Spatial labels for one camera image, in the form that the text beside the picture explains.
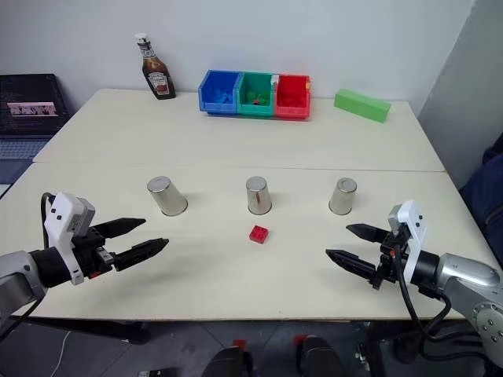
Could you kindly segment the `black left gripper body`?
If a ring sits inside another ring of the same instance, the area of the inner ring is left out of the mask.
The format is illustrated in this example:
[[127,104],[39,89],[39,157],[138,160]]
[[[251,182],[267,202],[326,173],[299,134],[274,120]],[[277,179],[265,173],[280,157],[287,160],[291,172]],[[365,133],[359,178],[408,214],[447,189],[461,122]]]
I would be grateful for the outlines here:
[[104,245],[114,237],[111,226],[92,226],[84,236],[72,237],[72,251],[85,277],[93,279],[112,270],[112,257]]

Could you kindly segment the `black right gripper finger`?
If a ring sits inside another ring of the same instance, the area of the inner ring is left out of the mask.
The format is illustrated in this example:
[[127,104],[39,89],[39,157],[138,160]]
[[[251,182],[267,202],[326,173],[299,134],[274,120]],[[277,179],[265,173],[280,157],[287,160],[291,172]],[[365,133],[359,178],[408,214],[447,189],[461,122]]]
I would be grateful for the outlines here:
[[360,276],[367,281],[371,281],[376,276],[376,266],[360,259],[356,254],[332,249],[326,249],[325,253],[332,262],[349,273]]
[[388,231],[367,224],[351,224],[347,225],[346,229],[355,234],[360,239],[369,242],[384,242],[388,235]]

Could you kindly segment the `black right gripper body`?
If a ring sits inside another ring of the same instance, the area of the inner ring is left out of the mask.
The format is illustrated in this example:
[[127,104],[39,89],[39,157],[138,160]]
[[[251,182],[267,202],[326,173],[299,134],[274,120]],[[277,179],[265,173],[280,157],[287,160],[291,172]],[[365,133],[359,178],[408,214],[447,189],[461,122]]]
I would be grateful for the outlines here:
[[380,245],[380,259],[377,266],[373,266],[373,276],[370,284],[379,290],[386,280],[394,283],[397,280],[395,262],[403,267],[407,260],[405,250],[408,246],[409,231],[400,230],[397,234],[386,230],[373,230],[371,240]]

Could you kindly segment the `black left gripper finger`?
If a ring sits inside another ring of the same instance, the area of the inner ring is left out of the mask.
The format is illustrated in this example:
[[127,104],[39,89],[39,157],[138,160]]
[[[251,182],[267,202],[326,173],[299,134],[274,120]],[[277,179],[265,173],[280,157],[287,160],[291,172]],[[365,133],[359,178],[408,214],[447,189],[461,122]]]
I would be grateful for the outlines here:
[[112,239],[125,235],[144,223],[146,223],[144,218],[117,218],[97,224],[94,229],[105,239]]
[[169,243],[169,239],[158,238],[147,240],[131,249],[113,255],[113,266],[117,272],[146,261],[159,254]]

